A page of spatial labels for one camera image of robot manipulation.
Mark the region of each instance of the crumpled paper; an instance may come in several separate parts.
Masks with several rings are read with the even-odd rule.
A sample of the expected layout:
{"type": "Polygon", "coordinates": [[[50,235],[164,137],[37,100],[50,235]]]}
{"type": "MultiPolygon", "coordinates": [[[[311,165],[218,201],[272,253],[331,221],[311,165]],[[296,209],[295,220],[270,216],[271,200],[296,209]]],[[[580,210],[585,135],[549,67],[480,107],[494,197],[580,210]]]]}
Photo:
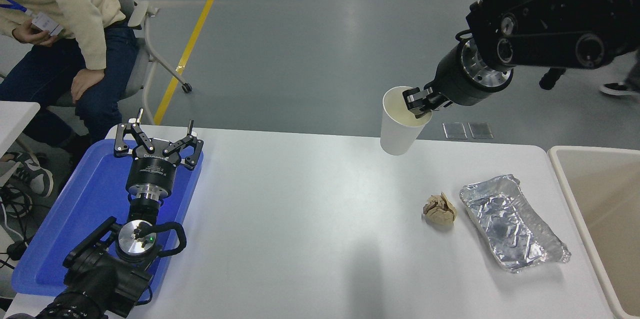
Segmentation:
{"type": "Polygon", "coordinates": [[[435,224],[450,226],[458,216],[458,211],[444,193],[432,195],[422,208],[424,216],[435,224]]]}

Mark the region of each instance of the concrete floor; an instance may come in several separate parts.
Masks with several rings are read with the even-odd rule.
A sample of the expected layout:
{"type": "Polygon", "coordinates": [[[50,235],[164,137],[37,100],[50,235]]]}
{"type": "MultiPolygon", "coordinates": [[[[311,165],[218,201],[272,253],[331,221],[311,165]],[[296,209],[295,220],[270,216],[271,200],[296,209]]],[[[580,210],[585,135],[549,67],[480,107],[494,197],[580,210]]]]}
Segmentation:
{"type": "MultiPolygon", "coordinates": [[[[150,1],[161,7],[151,39],[176,66],[206,0],[150,1]]],[[[194,119],[201,128],[377,137],[382,95],[432,79],[475,1],[215,0],[183,73],[194,91],[178,88],[162,125],[194,119]]],[[[0,38],[0,71],[28,48],[0,38]]],[[[624,79],[633,63],[629,54],[598,70],[569,70],[552,91],[538,87],[545,69],[516,68],[505,91],[436,112],[419,139],[446,140],[442,123],[483,122],[494,134],[484,142],[640,150],[638,100],[598,91],[624,79]]],[[[153,109],[170,78],[157,71],[153,109]]],[[[125,118],[135,116],[140,101],[138,94],[121,102],[125,118]]],[[[86,132],[72,109],[55,111],[86,132]]],[[[49,153],[57,178],[66,174],[61,150],[32,144],[49,153]]]]}

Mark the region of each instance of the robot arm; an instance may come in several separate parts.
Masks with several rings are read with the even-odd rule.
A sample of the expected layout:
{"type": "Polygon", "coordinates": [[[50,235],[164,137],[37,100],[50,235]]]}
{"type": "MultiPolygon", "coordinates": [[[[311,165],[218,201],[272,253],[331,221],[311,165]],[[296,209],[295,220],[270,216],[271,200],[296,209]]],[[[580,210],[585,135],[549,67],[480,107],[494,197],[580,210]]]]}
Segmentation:
{"type": "MultiPolygon", "coordinates": [[[[62,263],[68,269],[64,276],[67,288],[36,318],[104,319],[107,310],[126,317],[136,305],[151,300],[153,276],[147,270],[155,260],[176,255],[186,247],[180,223],[156,221],[162,201],[171,196],[178,166],[192,171],[204,142],[193,132],[192,120],[186,136],[171,142],[148,137],[140,129],[141,118],[142,109],[137,118],[118,126],[113,148],[115,157],[133,158],[125,187],[129,195],[126,223],[118,224],[111,216],[71,250],[62,263]],[[129,134],[135,139],[135,148],[124,141],[129,134]],[[193,148],[193,153],[182,158],[181,151],[187,147],[193,148]],[[162,244],[156,243],[156,235],[170,230],[176,232],[178,246],[163,250],[162,244]],[[112,246],[116,255],[109,253],[112,246]],[[150,298],[139,301],[147,290],[150,298]]],[[[32,316],[21,313],[11,318],[32,316]]]]}
{"type": "Polygon", "coordinates": [[[479,0],[466,22],[434,80],[404,92],[417,118],[502,91],[515,66],[550,68],[540,85],[551,89],[565,68],[606,66],[640,45],[640,0],[479,0]]]}

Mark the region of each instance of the foil container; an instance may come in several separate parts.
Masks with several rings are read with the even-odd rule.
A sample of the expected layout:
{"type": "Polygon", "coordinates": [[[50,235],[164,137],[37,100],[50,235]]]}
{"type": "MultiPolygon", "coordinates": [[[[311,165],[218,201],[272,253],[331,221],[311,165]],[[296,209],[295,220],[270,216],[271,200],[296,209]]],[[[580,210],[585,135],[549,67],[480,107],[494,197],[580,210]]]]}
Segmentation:
{"type": "Polygon", "coordinates": [[[500,267],[510,273],[546,262],[567,263],[571,252],[533,210],[513,175],[462,187],[460,199],[500,267]]]}

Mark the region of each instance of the person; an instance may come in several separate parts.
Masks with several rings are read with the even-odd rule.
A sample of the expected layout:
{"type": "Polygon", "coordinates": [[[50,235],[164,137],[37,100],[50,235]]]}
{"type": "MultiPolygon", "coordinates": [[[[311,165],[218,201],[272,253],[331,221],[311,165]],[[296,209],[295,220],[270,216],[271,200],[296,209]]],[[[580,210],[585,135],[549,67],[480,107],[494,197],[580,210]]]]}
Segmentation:
{"type": "Polygon", "coordinates": [[[40,105],[23,131],[37,142],[62,148],[77,165],[92,142],[122,122],[118,100],[127,86],[138,48],[118,0],[0,0],[0,33],[32,48],[0,83],[0,100],[40,105]],[[63,29],[38,30],[32,18],[46,14],[63,29]],[[75,114],[88,130],[78,135],[48,110],[71,91],[75,114]]]}
{"type": "Polygon", "coordinates": [[[640,49],[635,51],[635,64],[620,82],[603,84],[599,90],[610,96],[638,96],[640,97],[640,49]]]}

